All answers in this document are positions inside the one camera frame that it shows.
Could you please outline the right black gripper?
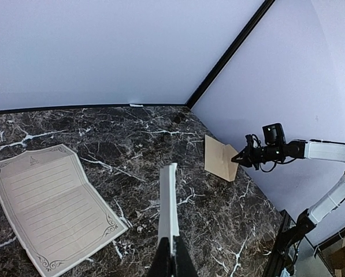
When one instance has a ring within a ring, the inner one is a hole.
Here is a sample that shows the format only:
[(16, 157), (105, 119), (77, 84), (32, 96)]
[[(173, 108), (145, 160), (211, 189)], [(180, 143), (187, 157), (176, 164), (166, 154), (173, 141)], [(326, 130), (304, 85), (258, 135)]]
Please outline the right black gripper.
[(246, 135), (247, 146), (237, 155), (231, 158), (231, 162), (237, 163), (243, 167), (254, 167), (259, 170), (262, 163), (261, 141), (255, 134)]

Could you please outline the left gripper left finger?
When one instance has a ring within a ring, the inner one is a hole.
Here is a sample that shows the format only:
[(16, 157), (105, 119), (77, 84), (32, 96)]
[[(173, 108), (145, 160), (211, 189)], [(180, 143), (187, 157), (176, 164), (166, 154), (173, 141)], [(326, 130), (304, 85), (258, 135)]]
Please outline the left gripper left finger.
[(170, 243), (167, 237), (163, 237), (155, 253), (152, 265), (149, 269), (149, 276), (170, 277), (172, 276), (172, 260)]

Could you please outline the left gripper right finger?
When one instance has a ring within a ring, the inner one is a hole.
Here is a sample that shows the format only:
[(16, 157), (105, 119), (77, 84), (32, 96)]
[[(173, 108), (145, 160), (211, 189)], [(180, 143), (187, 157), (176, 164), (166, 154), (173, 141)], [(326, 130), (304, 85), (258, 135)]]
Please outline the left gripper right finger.
[(174, 277), (198, 277), (182, 237), (174, 236), (172, 246), (172, 275)]

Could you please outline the brown kraft envelope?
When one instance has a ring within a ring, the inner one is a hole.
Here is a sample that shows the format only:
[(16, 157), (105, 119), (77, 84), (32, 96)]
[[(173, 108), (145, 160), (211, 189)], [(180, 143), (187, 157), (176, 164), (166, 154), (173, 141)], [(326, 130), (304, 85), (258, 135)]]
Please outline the brown kraft envelope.
[(238, 154), (230, 144), (223, 144), (214, 138), (205, 136), (205, 171), (212, 173), (228, 182), (236, 178), (238, 163), (231, 159)]

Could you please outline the white letter paper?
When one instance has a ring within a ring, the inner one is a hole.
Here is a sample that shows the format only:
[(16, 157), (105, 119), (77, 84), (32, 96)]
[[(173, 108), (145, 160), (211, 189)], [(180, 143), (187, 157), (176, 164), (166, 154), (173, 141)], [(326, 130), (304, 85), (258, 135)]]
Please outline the white letter paper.
[(159, 172), (159, 222), (158, 242), (167, 238), (170, 255), (175, 254), (174, 237), (179, 237), (179, 223), (176, 202), (176, 169), (177, 163), (171, 163)]

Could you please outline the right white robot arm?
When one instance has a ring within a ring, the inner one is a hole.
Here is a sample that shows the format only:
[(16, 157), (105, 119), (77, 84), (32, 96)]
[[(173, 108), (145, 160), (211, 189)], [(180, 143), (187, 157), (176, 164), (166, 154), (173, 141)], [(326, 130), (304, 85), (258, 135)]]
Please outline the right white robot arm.
[(299, 215), (295, 226), (280, 236), (280, 251), (300, 241), (345, 201), (345, 143), (293, 139), (287, 141), (283, 126), (262, 128), (264, 141), (246, 135), (246, 146), (231, 158), (246, 168), (274, 173), (261, 185), (277, 208)]

